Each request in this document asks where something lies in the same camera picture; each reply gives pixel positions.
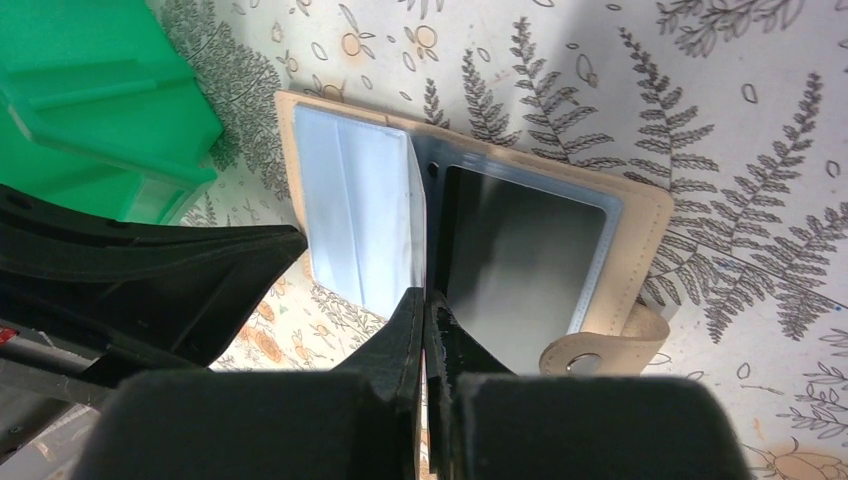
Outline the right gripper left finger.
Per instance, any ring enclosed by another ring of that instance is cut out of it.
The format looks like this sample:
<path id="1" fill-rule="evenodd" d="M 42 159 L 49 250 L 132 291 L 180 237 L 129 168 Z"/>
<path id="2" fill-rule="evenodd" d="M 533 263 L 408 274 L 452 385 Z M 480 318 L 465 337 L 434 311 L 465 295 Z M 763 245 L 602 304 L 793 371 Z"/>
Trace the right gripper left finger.
<path id="1" fill-rule="evenodd" d="M 419 475 L 424 290 L 403 293 L 389 320 L 334 370 L 362 384 L 354 407 L 352 479 Z"/>

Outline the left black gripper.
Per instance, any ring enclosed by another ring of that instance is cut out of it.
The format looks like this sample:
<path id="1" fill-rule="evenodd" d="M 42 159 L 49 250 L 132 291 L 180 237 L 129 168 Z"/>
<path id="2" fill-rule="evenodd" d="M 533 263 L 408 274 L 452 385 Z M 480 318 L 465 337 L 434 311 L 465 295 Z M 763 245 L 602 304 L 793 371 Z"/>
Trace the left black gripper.
<path id="1" fill-rule="evenodd" d="M 203 369 L 304 253 L 291 225 L 183 227 L 1 190 L 1 462 L 146 370 Z"/>

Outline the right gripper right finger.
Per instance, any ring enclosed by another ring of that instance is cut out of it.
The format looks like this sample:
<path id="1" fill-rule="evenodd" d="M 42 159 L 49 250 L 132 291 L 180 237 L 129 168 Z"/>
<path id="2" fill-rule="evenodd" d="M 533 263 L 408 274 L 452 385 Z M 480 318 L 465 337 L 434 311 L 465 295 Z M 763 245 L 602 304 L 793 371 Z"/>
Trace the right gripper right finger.
<path id="1" fill-rule="evenodd" d="M 439 479 L 496 479 L 492 457 L 504 432 L 496 395 L 512 372 L 459 325 L 437 290 L 425 302 L 425 354 L 431 471 Z"/>

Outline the black credit card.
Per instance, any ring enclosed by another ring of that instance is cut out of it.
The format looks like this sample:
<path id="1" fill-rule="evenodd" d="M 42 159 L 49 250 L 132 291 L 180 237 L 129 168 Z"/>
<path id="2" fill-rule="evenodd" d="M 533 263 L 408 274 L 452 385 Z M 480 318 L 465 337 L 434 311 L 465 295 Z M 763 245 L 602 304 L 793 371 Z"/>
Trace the black credit card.
<path id="1" fill-rule="evenodd" d="M 572 327 L 606 213 L 458 167 L 447 178 L 455 223 L 446 300 L 506 368 L 536 374 L 542 351 Z"/>

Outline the beige blue card holder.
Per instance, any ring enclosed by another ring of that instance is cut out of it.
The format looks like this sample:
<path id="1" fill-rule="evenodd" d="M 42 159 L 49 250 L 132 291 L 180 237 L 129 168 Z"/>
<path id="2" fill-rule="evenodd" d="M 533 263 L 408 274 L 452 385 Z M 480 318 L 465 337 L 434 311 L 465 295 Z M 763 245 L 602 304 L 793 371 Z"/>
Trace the beige blue card holder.
<path id="1" fill-rule="evenodd" d="M 666 341 L 666 320 L 636 301 L 673 212 L 666 191 L 290 91 L 275 107 L 319 286 L 380 317 L 410 287 L 445 295 L 455 223 L 447 171 L 458 167 L 606 213 L 572 327 L 542 351 L 536 374 L 639 374 Z"/>

